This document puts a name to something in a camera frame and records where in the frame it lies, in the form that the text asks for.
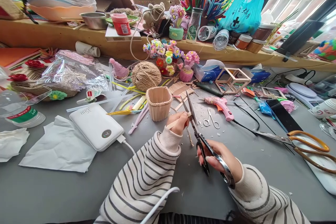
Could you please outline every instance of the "green lid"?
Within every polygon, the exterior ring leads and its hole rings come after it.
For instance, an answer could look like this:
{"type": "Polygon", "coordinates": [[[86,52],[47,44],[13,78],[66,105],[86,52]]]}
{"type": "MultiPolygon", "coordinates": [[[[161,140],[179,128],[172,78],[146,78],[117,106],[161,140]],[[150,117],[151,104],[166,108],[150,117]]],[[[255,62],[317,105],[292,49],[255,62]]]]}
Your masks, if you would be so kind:
{"type": "Polygon", "coordinates": [[[203,9],[200,9],[200,8],[193,8],[192,10],[193,12],[199,12],[199,13],[202,13],[203,12],[203,9]]]}

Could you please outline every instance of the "orange bowl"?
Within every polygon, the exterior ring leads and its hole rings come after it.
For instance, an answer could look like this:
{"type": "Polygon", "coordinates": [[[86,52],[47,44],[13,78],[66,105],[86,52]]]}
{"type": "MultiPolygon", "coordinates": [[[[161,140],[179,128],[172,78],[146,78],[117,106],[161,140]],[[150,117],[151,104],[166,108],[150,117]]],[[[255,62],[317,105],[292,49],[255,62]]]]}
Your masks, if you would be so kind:
{"type": "Polygon", "coordinates": [[[67,19],[82,19],[79,15],[84,12],[95,12],[94,6],[71,6],[71,7],[36,7],[28,5],[29,8],[41,17],[49,21],[66,21],[67,19]]]}

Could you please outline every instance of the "striped sleeve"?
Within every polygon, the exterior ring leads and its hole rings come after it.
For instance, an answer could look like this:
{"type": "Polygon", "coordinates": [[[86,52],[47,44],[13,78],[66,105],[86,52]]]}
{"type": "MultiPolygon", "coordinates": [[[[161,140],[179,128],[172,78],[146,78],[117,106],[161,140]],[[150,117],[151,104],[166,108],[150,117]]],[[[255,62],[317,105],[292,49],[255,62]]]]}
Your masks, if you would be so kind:
{"type": "MultiPolygon", "coordinates": [[[[181,138],[166,128],[156,132],[119,172],[95,223],[140,223],[171,187],[181,138]]],[[[165,203],[148,223],[157,223],[165,203]]]]}
{"type": "Polygon", "coordinates": [[[268,185],[258,169],[247,164],[242,168],[242,179],[230,193],[244,216],[255,223],[310,223],[285,193],[268,185]]]}

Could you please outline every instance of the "white scale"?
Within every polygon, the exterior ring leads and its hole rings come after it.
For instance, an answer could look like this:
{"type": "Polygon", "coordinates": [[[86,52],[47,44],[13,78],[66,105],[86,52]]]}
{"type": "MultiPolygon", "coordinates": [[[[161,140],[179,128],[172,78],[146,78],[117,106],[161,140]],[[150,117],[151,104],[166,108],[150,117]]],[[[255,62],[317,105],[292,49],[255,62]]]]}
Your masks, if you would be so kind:
{"type": "Polygon", "coordinates": [[[286,88],[293,96],[303,102],[308,108],[313,108],[324,102],[324,100],[318,97],[313,90],[301,84],[292,82],[287,84],[286,88]]]}

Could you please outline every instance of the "twine ball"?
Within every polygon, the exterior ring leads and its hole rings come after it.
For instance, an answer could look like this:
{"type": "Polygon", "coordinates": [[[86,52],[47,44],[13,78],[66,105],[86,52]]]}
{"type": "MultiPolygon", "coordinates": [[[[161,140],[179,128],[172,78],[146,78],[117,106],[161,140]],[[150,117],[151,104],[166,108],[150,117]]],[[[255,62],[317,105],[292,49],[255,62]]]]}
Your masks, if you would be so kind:
{"type": "Polygon", "coordinates": [[[158,86],[162,80],[157,66],[147,61],[140,62],[133,68],[131,79],[137,89],[143,92],[158,86]]]}

